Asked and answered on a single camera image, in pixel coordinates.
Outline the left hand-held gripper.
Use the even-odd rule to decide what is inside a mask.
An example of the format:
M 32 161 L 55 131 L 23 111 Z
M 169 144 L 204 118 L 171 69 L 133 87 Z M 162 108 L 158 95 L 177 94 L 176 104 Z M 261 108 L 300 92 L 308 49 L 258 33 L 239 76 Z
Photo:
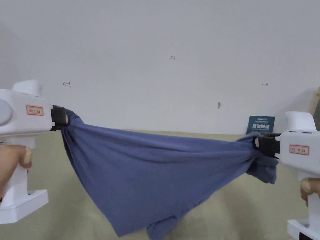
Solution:
M 0 90 L 1 146 L 20 145 L 35 148 L 38 134 L 69 125 L 67 109 L 51 105 L 41 96 L 36 80 L 17 82 L 11 90 Z M 47 190 L 28 190 L 27 169 L 17 166 L 4 189 L 0 223 L 15 223 L 49 202 Z

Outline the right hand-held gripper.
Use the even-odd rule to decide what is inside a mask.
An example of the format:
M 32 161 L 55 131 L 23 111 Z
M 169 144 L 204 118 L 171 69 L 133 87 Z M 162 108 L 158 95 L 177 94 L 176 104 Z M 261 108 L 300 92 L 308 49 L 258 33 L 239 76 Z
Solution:
M 255 136 L 253 147 L 264 155 L 279 159 L 295 168 L 298 181 L 320 177 L 320 132 L 308 112 L 286 112 L 287 128 L 281 134 Z M 295 240 L 320 239 L 320 199 L 316 193 L 308 196 L 308 219 L 289 220 L 287 232 Z

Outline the person's right hand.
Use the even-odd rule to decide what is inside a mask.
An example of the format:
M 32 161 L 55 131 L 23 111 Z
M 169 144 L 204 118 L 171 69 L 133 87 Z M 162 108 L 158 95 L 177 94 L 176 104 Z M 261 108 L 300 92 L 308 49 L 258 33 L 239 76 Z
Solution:
M 301 198 L 305 201 L 308 207 L 308 196 L 317 194 L 320 198 L 320 178 L 304 178 L 300 183 Z

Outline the person's left hand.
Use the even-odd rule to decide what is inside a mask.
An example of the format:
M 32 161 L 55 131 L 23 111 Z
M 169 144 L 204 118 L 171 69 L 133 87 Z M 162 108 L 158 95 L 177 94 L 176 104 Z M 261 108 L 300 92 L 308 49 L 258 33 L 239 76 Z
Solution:
M 32 165 L 31 149 L 19 145 L 5 145 L 0 147 L 0 199 L 4 196 L 4 189 L 12 177 L 16 167 L 20 165 L 29 169 Z

